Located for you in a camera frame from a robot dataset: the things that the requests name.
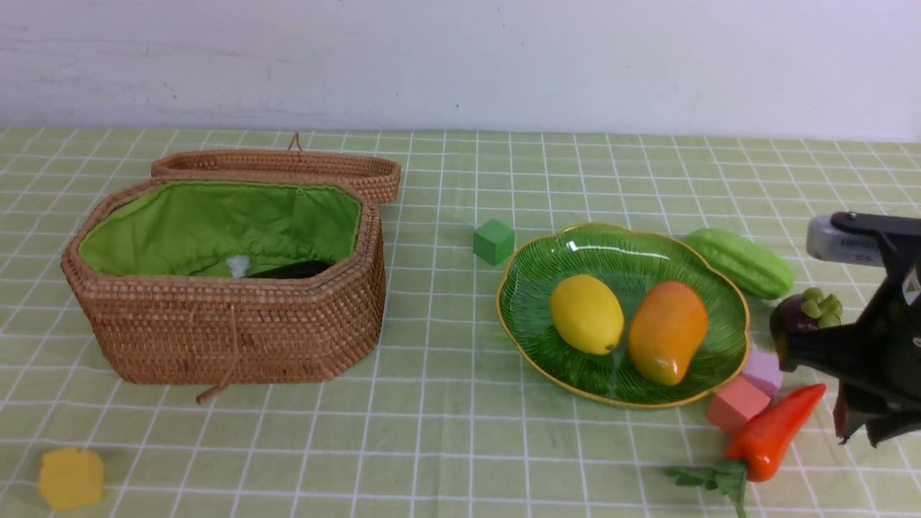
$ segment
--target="carrot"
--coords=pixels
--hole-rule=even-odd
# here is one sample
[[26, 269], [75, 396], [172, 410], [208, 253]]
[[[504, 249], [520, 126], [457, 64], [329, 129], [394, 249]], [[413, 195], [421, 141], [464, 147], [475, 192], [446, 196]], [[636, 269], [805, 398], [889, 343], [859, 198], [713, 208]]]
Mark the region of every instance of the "carrot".
[[776, 405], [758, 414], [736, 433], [725, 459], [713, 467], [669, 467], [665, 475], [676, 477], [678, 486], [716, 489], [745, 518], [745, 483], [766, 482], [784, 462], [790, 444], [825, 395], [825, 384], [799, 388]]

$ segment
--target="label on robot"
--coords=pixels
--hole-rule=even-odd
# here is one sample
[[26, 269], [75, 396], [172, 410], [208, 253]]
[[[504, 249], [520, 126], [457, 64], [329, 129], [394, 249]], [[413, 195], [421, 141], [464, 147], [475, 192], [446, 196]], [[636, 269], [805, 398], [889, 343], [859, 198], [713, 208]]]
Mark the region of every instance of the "label on robot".
[[918, 273], [913, 266], [902, 283], [902, 295], [909, 306], [915, 303], [918, 295], [921, 295], [921, 282], [918, 282]]

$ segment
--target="green cube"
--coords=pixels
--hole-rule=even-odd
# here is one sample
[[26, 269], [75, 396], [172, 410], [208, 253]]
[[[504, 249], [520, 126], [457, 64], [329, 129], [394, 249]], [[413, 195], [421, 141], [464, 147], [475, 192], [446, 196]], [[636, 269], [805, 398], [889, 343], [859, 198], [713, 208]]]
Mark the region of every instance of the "green cube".
[[486, 221], [473, 232], [473, 253], [498, 265], [515, 252], [515, 231], [498, 219]]

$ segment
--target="table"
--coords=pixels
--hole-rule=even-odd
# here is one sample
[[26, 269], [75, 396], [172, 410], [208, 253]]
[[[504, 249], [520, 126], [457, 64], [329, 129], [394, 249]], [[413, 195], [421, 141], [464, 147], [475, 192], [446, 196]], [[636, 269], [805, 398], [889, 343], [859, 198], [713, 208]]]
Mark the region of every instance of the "table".
[[[519, 244], [607, 221], [683, 234], [719, 226], [833, 291], [853, 319], [881, 269], [805, 255], [810, 218], [842, 209], [918, 216], [921, 144], [491, 132], [303, 133], [305, 148], [404, 166], [381, 207], [389, 299], [376, 352], [323, 384], [123, 383], [101, 356], [59, 267], [89, 209], [167, 153], [285, 148], [289, 133], [0, 129], [0, 516], [50, 515], [41, 454], [75, 445], [106, 463], [103, 502], [79, 517], [593, 518], [733, 516], [717, 494], [675, 488], [663, 465], [706, 465], [726, 438], [704, 404], [627, 412], [551, 386], [495, 315], [503, 267], [471, 252], [489, 218]], [[753, 339], [769, 347], [766, 310]], [[830, 382], [812, 371], [787, 386]], [[921, 516], [921, 435], [838, 446], [835, 385], [750, 516]]]

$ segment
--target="yellow cube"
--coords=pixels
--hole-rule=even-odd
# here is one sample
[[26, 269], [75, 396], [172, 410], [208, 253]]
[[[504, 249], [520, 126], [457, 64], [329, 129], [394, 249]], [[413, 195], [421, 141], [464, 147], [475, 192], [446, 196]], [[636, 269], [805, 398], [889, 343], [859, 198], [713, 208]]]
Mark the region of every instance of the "yellow cube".
[[56, 512], [102, 500], [102, 459], [95, 452], [63, 448], [41, 457], [39, 493]]

